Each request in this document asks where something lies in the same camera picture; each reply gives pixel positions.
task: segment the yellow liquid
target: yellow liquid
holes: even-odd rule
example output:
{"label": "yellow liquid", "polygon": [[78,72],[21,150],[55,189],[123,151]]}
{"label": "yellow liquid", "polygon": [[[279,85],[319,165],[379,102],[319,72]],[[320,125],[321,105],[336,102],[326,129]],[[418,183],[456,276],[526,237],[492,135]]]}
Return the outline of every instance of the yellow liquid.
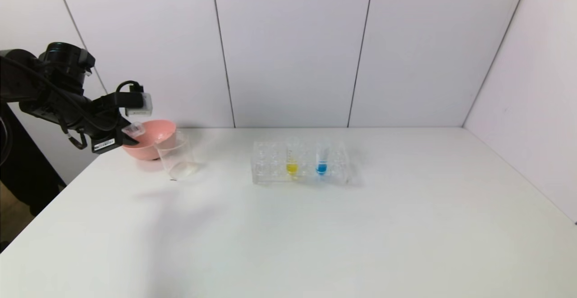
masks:
{"label": "yellow liquid", "polygon": [[298,171],[298,164],[297,163],[287,163],[287,172],[290,175],[296,175]]}

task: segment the test tube with yellow liquid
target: test tube with yellow liquid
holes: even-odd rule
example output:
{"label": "test tube with yellow liquid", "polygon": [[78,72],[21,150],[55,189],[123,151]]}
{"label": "test tube with yellow liquid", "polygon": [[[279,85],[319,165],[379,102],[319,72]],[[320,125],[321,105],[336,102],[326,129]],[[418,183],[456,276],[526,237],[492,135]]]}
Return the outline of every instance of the test tube with yellow liquid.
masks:
{"label": "test tube with yellow liquid", "polygon": [[292,176],[298,172],[297,147],[295,141],[287,143],[287,173]]}

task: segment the label sticker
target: label sticker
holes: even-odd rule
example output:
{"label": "label sticker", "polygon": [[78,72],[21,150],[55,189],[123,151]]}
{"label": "label sticker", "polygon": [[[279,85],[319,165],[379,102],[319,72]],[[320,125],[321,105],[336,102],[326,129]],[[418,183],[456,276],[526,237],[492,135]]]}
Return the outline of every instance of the label sticker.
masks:
{"label": "label sticker", "polygon": [[99,143],[99,144],[95,144],[95,145],[94,145],[94,150],[95,150],[95,151],[96,151],[96,150],[101,150],[102,148],[105,148],[105,147],[108,147],[108,146],[110,146],[110,145],[113,145],[114,142],[116,142],[116,139],[109,139],[109,140],[107,140],[107,141],[105,141],[105,142],[101,142],[101,143]]}

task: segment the small plastic cup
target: small plastic cup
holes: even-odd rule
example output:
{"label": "small plastic cup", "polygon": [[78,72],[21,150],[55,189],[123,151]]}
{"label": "small plastic cup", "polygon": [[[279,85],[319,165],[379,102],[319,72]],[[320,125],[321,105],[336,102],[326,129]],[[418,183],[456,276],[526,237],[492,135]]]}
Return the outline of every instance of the small plastic cup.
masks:
{"label": "small plastic cup", "polygon": [[196,171],[187,134],[175,132],[163,142],[156,142],[154,147],[171,179],[183,179]]}

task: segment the white wall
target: white wall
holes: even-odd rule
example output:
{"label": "white wall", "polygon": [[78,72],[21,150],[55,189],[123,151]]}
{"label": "white wall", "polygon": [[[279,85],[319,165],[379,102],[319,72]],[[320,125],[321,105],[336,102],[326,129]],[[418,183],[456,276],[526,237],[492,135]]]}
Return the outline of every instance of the white wall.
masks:
{"label": "white wall", "polygon": [[[0,49],[25,49],[38,56],[54,41],[82,47],[62,0],[0,0]],[[90,98],[105,94],[95,74],[85,79],[84,89]],[[72,146],[58,125],[21,112],[17,103],[10,108],[66,183],[97,157]]]}
{"label": "white wall", "polygon": [[577,221],[577,0],[521,0],[464,127]]}
{"label": "white wall", "polygon": [[237,127],[346,127],[369,0],[216,0]]}
{"label": "white wall", "polygon": [[518,0],[371,0],[350,127],[460,127]]}
{"label": "white wall", "polygon": [[66,2],[106,89],[136,80],[152,95],[143,120],[233,127],[214,0]]}

